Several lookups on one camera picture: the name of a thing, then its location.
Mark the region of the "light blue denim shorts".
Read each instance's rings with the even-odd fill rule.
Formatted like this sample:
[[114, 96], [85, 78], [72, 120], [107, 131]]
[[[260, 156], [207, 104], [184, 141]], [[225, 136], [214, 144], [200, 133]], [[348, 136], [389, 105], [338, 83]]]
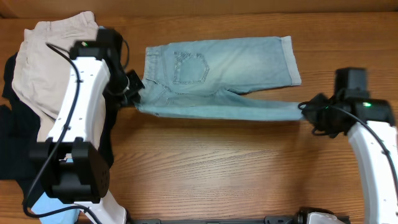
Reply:
[[146, 49], [136, 108], [171, 118], [297, 121], [296, 102], [244, 94], [300, 85], [292, 39], [250, 37], [177, 42]]

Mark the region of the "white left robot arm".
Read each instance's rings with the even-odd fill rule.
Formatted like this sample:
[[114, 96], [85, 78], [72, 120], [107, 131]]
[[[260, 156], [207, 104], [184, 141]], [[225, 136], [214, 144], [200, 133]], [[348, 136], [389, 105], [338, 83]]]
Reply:
[[41, 184], [50, 198], [66, 206], [51, 212], [28, 211], [26, 193], [23, 211], [31, 218], [49, 217], [68, 210], [81, 210], [93, 223], [132, 223], [128, 210], [109, 191], [109, 164], [95, 147], [95, 124], [100, 99], [107, 94], [106, 108], [117, 113], [134, 106], [144, 88], [134, 70], [121, 64], [121, 49], [127, 42], [114, 29], [100, 28], [95, 40], [77, 40], [66, 50], [47, 47], [70, 64], [70, 78], [62, 106], [44, 142], [30, 152], [39, 168], [31, 190]]

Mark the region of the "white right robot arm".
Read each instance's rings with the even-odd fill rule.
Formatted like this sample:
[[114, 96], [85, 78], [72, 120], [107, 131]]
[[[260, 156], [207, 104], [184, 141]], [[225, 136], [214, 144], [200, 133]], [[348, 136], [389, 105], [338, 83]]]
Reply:
[[298, 108], [314, 136], [348, 137], [361, 177], [365, 223], [397, 223], [396, 120], [388, 101], [371, 98], [366, 69], [337, 69], [333, 96], [320, 93]]

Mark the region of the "beige khaki shorts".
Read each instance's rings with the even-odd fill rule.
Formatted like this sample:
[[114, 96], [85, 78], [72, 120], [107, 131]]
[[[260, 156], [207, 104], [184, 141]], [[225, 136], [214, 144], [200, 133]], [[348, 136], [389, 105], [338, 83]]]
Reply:
[[40, 118], [38, 142], [83, 138], [99, 149], [108, 64], [95, 56], [68, 56], [74, 45], [82, 49], [95, 40], [98, 31], [91, 11], [60, 21], [42, 21], [35, 29], [25, 30], [12, 89]]

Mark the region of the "black garment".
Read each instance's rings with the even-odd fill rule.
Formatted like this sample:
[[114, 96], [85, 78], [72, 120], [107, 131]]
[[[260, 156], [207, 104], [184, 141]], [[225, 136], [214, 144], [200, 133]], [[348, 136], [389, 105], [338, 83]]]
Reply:
[[3, 95], [9, 98], [11, 107], [1, 106], [1, 179], [18, 182], [27, 207], [32, 207], [44, 192], [64, 204], [100, 203], [108, 196], [113, 160], [109, 132], [114, 113], [105, 106], [99, 149], [83, 138], [38, 142], [39, 116], [9, 85]]

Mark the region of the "light blue shirt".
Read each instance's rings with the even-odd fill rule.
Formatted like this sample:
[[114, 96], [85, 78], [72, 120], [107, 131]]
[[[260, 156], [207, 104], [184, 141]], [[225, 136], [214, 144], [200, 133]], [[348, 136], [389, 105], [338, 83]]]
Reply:
[[[34, 203], [31, 210], [36, 214], [48, 213], [54, 210], [68, 207], [57, 198], [50, 198], [44, 192]], [[41, 224], [74, 224], [78, 220], [80, 210], [67, 210], [47, 217], [39, 218]]]

